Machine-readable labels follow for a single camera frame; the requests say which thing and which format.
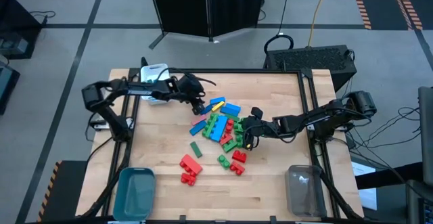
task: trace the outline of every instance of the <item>wooden table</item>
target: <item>wooden table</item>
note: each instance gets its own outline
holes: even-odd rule
[[[127,74],[127,69],[112,70],[110,80]],[[227,102],[241,106],[240,117],[248,116],[253,106],[264,112],[263,120],[302,113],[295,74],[197,75],[216,83],[216,86],[203,83],[205,101],[225,96]],[[319,105],[335,99],[329,71],[314,70],[313,75]],[[313,107],[306,80],[304,86],[311,110]],[[122,97],[115,101],[114,111],[118,114],[122,101]],[[130,101],[129,111],[132,110],[133,100]],[[278,139],[260,139],[260,145],[248,152],[246,170],[239,177],[230,170],[224,170],[217,162],[217,157],[224,153],[218,143],[205,139],[201,133],[193,137],[189,134],[194,117],[191,105],[169,102],[149,106],[147,102],[140,101],[130,166],[148,167],[156,174],[156,196],[149,219],[179,219],[179,215],[186,215],[189,220],[266,221],[271,215],[275,215],[279,221],[302,219],[287,210],[283,175],[291,165],[311,164],[305,130],[290,144]],[[93,149],[109,136],[108,131],[96,133]],[[334,137],[345,139],[343,133],[336,133]],[[203,157],[197,160],[203,171],[196,184],[190,187],[180,181],[184,170],[179,162],[185,154],[196,158],[189,146],[192,141],[197,142],[203,153]],[[354,211],[363,216],[347,146],[339,141],[331,141],[327,148],[335,186]],[[77,215],[83,214],[105,187],[113,149],[114,143],[109,143],[91,159]],[[231,153],[226,154],[226,157],[231,160]],[[329,193],[324,185],[323,193],[328,216],[332,217]],[[116,189],[113,191],[110,213],[115,194]]]

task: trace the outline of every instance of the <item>teal bin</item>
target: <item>teal bin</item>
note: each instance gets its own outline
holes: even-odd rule
[[[113,217],[117,221],[144,221],[152,212],[155,174],[147,168],[126,168],[120,172]]]

